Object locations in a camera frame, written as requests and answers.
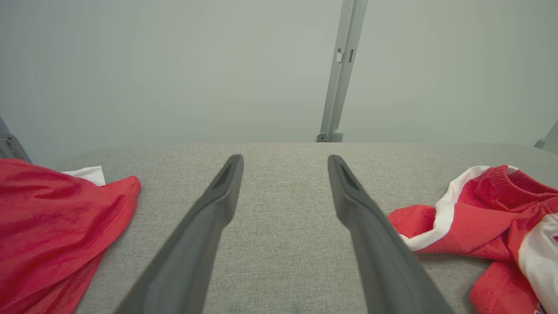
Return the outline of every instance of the metal bracket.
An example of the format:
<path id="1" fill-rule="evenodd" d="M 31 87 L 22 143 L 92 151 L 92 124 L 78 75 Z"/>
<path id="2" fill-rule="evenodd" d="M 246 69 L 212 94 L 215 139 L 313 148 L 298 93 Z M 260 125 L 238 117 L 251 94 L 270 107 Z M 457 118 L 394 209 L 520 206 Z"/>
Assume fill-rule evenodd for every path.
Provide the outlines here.
<path id="1" fill-rule="evenodd" d="M 17 138 L 8 132 L 8 127 L 0 117 L 0 158 L 18 158 L 31 163 L 29 156 Z"/>
<path id="2" fill-rule="evenodd" d="M 327 142 L 327 141 L 328 141 L 328 135 L 326 133 L 320 133 L 316 137 L 316 142 Z"/>

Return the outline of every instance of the red fabric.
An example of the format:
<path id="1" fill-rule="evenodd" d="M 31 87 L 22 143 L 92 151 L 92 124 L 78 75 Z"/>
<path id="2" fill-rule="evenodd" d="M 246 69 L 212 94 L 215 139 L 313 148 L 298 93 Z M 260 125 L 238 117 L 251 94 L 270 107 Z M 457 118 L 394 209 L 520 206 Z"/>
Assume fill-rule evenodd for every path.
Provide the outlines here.
<path id="1" fill-rule="evenodd" d="M 0 309 L 72 313 L 105 249 L 128 226 L 140 182 L 95 184 L 0 159 Z"/>
<path id="2" fill-rule="evenodd" d="M 544 215 L 558 212 L 558 190 L 519 170 L 508 175 L 507 168 L 489 168 L 465 183 L 448 234 L 417 251 L 496 260 L 471 291 L 471 302 L 481 314 L 538 310 L 535 293 L 518 267 L 518 250 Z M 432 229 L 435 214 L 434 207 L 415 205 L 395 210 L 388 219 L 400 234 L 413 237 Z"/>

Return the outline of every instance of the gray metal post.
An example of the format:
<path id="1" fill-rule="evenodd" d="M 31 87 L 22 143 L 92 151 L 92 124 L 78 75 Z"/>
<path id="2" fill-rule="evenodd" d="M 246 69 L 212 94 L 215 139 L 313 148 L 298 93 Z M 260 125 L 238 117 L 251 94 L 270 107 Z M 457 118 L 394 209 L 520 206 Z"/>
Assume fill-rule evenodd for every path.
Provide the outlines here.
<path id="1" fill-rule="evenodd" d="M 368 0 L 343 0 L 324 116 L 321 121 L 320 134 L 316 138 L 317 142 L 341 142 L 343 140 L 343 132 L 339 130 L 339 121 L 347 96 L 367 5 Z"/>

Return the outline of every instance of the cloth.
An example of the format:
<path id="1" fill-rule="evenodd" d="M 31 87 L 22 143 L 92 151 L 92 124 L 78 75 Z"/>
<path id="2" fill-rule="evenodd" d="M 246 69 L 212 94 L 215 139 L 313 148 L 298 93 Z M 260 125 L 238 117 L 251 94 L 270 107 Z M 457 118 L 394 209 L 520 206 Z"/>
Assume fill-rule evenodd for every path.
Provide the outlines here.
<path id="1" fill-rule="evenodd" d="M 72 313 L 132 219 L 139 189 L 136 177 L 98 187 L 1 159 L 0 312 Z"/>
<path id="2" fill-rule="evenodd" d="M 98 187 L 106 184 L 103 168 L 101 166 L 85 167 L 78 170 L 63 171 L 62 173 L 93 182 Z"/>
<path id="3" fill-rule="evenodd" d="M 511 166 L 475 166 L 434 207 L 388 218 L 417 253 L 494 260 L 471 290 L 479 313 L 558 313 L 558 190 Z"/>

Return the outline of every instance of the white wall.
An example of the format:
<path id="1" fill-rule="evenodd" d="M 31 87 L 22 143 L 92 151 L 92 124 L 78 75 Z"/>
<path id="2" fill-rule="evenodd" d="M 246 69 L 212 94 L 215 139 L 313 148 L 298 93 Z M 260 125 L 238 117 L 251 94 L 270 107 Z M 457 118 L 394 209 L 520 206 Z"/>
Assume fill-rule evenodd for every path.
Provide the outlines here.
<path id="1" fill-rule="evenodd" d="M 343 141 L 533 146 L 556 120 L 558 1 L 369 1 Z"/>
<path id="2" fill-rule="evenodd" d="M 0 2 L 0 116 L 30 158 L 314 141 L 340 0 Z"/>
<path id="3" fill-rule="evenodd" d="M 0 2 L 0 116 L 31 159 L 314 141 L 341 0 Z M 558 119 L 558 1 L 370 0 L 344 141 L 532 146 Z"/>

